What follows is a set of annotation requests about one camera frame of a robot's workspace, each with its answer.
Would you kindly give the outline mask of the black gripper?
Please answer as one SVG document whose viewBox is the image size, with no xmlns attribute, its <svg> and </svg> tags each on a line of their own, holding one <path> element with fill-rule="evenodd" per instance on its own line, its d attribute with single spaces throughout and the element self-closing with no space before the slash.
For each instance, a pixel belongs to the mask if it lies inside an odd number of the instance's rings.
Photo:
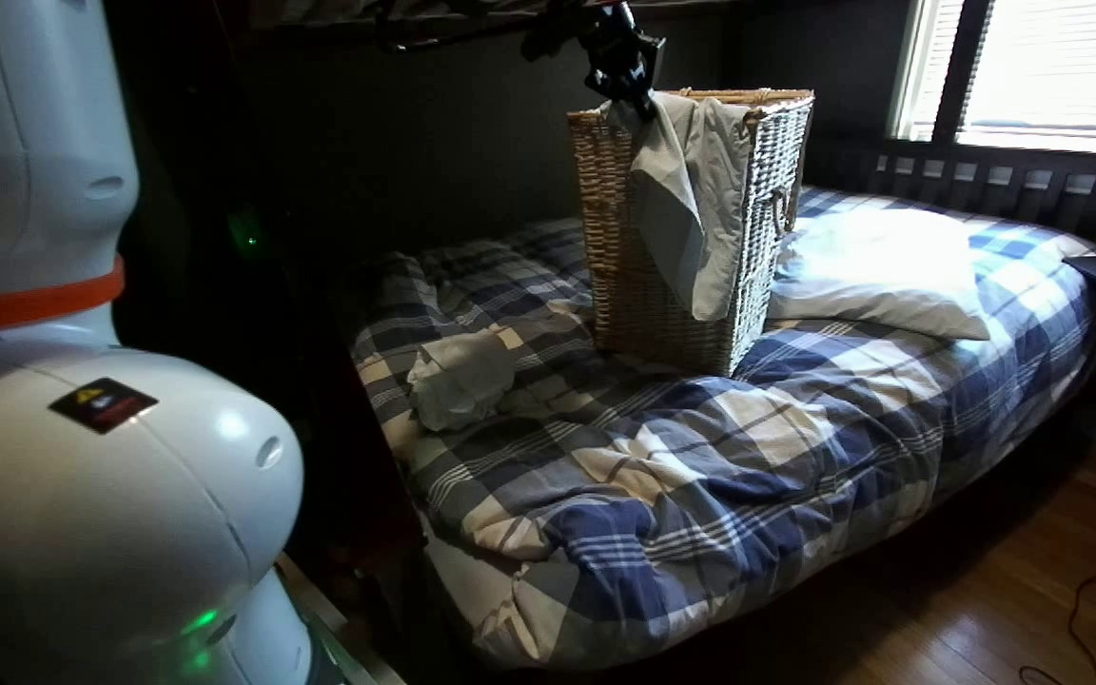
<svg viewBox="0 0 1096 685">
<path fill-rule="evenodd" d="M 578 44 L 585 49 L 592 92 L 628 92 L 638 124 L 657 117 L 654 73 L 662 39 L 648 33 L 628 0 L 583 0 Z"/>
</svg>

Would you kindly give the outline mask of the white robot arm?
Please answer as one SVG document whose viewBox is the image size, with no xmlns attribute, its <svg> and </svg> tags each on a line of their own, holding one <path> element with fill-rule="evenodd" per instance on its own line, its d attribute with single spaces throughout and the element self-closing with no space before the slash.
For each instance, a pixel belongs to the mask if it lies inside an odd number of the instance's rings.
<svg viewBox="0 0 1096 685">
<path fill-rule="evenodd" d="M 134 204 L 101 0 L 0 0 L 0 681 L 321 685 L 279 559 L 369 534 L 281 410 L 119 339 Z"/>
</svg>

